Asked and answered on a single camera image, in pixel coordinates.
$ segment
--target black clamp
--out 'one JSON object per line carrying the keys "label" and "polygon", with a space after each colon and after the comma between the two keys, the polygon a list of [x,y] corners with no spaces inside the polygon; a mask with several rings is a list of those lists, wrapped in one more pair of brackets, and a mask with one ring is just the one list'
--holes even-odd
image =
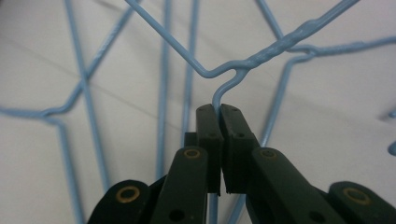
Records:
{"label": "black clamp", "polygon": [[168,175],[151,186],[134,180],[113,186],[88,223],[205,223],[206,195],[247,195],[253,223],[396,223],[396,210],[364,186],[311,186],[278,150],[262,148],[242,112],[222,105],[196,111],[196,133],[186,133]]}

